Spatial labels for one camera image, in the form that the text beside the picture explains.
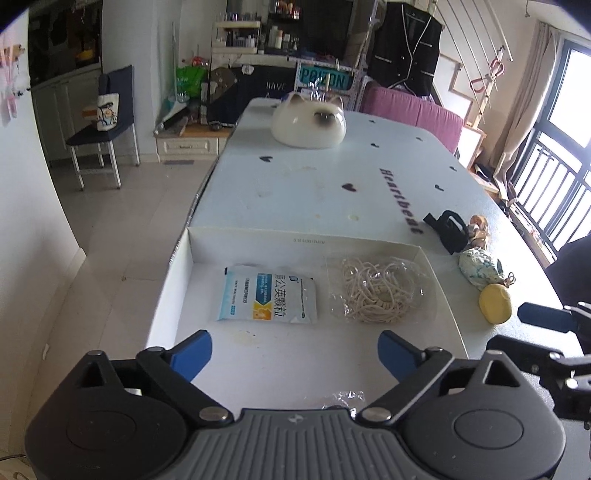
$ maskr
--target plastic bag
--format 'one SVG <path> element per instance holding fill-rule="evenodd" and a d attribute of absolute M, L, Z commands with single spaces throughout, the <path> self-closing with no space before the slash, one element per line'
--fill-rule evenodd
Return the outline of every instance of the plastic bag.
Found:
<path fill-rule="evenodd" d="M 390 323 L 421 304 L 430 282 L 421 268 L 397 257 L 341 264 L 341 292 L 332 294 L 332 312 L 361 322 Z"/>
<path fill-rule="evenodd" d="M 316 286 L 310 278 L 259 267 L 229 267 L 219 320 L 315 323 Z"/>
<path fill-rule="evenodd" d="M 351 418 L 355 419 L 357 414 L 366 406 L 365 395 L 362 391 L 342 391 L 333 393 L 324 399 L 322 410 L 330 407 L 345 407 L 349 410 Z"/>
<path fill-rule="evenodd" d="M 177 68 L 177 90 L 187 92 L 191 98 L 201 97 L 201 82 L 206 76 L 206 67 Z"/>

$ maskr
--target cat figurine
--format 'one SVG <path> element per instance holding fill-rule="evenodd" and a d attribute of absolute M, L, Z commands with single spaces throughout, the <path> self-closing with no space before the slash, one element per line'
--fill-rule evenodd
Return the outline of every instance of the cat figurine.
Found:
<path fill-rule="evenodd" d="M 275 140 L 290 147 L 330 148 L 345 138 L 347 123 L 341 97 L 330 102 L 308 100 L 297 92 L 275 110 L 271 121 Z"/>

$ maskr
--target window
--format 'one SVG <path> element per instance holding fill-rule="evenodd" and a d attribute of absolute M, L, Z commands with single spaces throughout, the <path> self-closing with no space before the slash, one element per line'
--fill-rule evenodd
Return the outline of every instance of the window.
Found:
<path fill-rule="evenodd" d="M 591 230 L 590 140 L 591 49 L 567 41 L 511 177 L 517 205 L 554 255 Z"/>

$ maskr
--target black bag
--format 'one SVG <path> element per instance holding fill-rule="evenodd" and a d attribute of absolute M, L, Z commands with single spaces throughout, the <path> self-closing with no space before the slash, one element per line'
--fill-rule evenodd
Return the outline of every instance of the black bag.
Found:
<path fill-rule="evenodd" d="M 242 68 L 232 68 L 238 80 L 215 102 L 207 107 L 207 122 L 220 122 L 231 127 L 236 125 L 244 109 L 253 98 L 283 98 L 294 89 L 296 70 L 283 67 L 254 65 L 248 75 Z"/>

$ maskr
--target chair leg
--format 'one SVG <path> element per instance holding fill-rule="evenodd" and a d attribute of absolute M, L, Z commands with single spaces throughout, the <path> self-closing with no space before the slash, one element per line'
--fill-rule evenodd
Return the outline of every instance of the chair leg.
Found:
<path fill-rule="evenodd" d="M 103 152 L 100 149 L 100 143 L 96 144 L 96 148 L 99 150 L 98 156 L 99 156 L 99 165 L 101 168 L 105 168 L 105 161 L 103 160 Z"/>
<path fill-rule="evenodd" d="M 80 183 L 80 190 L 84 190 L 84 182 L 82 181 L 82 175 L 80 175 L 80 167 L 78 166 L 78 158 L 76 157 L 76 148 L 70 147 L 70 154 L 72 155 L 72 163 L 74 164 L 74 170 L 78 176 L 78 183 Z"/>
<path fill-rule="evenodd" d="M 115 175 L 115 183 L 117 188 L 121 188 L 121 179 L 119 178 L 119 169 L 117 168 L 117 161 L 115 160 L 115 149 L 113 148 L 113 142 L 109 142 L 109 156 L 111 157 L 111 166 L 113 167 L 113 174 Z"/>
<path fill-rule="evenodd" d="M 135 134 L 135 123 L 131 124 L 131 132 L 134 135 L 134 147 L 135 147 L 135 166 L 139 167 L 139 148 L 138 148 L 138 136 Z"/>

